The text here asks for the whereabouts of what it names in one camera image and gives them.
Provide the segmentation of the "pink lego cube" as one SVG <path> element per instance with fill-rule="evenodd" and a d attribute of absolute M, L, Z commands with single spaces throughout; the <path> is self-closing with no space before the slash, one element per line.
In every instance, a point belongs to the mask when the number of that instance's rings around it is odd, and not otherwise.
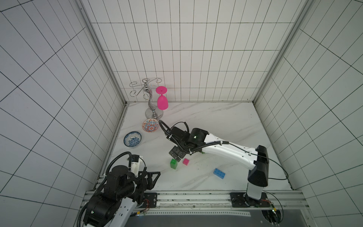
<path fill-rule="evenodd" d="M 188 159 L 184 159 L 183 160 L 183 164 L 187 166 L 189 164 L 189 160 Z"/>

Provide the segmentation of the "green lego cube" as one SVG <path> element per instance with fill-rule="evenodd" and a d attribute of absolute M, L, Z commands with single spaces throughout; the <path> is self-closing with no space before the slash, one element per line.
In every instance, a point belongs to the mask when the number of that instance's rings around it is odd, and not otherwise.
<path fill-rule="evenodd" d="M 178 166 L 178 162 L 175 159 L 171 159 L 170 161 L 170 168 L 176 170 Z"/>

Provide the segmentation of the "blue long lego brick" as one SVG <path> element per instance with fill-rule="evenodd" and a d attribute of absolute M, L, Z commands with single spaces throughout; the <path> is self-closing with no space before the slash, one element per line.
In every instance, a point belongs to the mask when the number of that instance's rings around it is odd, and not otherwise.
<path fill-rule="evenodd" d="M 219 170 L 218 168 L 215 168 L 215 170 L 213 171 L 213 174 L 221 179 L 224 179 L 225 175 L 226 175 L 223 171 Z"/>

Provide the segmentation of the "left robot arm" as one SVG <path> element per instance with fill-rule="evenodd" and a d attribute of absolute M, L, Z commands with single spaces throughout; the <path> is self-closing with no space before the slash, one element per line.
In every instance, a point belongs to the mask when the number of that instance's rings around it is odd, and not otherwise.
<path fill-rule="evenodd" d="M 161 176 L 160 172 L 139 172 L 136 177 L 127 166 L 115 166 L 106 174 L 89 201 L 78 214 L 76 226 L 104 227 L 115 216 L 124 199 L 131 199 L 132 205 L 152 207 L 152 199 L 145 197 L 146 190 L 152 190 Z"/>

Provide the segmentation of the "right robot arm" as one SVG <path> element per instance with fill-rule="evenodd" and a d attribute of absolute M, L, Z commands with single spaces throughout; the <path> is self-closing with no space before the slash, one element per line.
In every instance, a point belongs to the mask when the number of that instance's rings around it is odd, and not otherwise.
<path fill-rule="evenodd" d="M 206 130 L 194 128 L 191 132 L 177 127 L 163 127 L 166 138 L 175 146 L 169 154 L 180 162 L 185 155 L 196 152 L 210 153 L 226 159 L 240 162 L 248 172 L 247 197 L 260 200 L 262 191 L 268 186 L 269 158 L 264 146 L 248 148 L 232 142 L 224 141 Z"/>

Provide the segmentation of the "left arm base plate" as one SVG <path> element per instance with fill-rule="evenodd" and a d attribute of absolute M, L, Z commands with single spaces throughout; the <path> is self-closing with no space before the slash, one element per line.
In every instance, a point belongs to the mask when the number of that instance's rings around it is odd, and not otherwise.
<path fill-rule="evenodd" d="M 144 193 L 142 203 L 138 207 L 142 209 L 146 207 L 155 208 L 157 206 L 157 196 L 158 193 Z"/>

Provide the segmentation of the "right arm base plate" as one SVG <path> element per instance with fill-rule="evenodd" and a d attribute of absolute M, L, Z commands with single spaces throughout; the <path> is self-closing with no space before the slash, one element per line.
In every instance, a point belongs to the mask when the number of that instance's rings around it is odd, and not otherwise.
<path fill-rule="evenodd" d="M 261 199 L 256 200 L 247 196 L 247 193 L 230 193 L 233 208 L 269 208 L 267 194 L 262 193 Z"/>

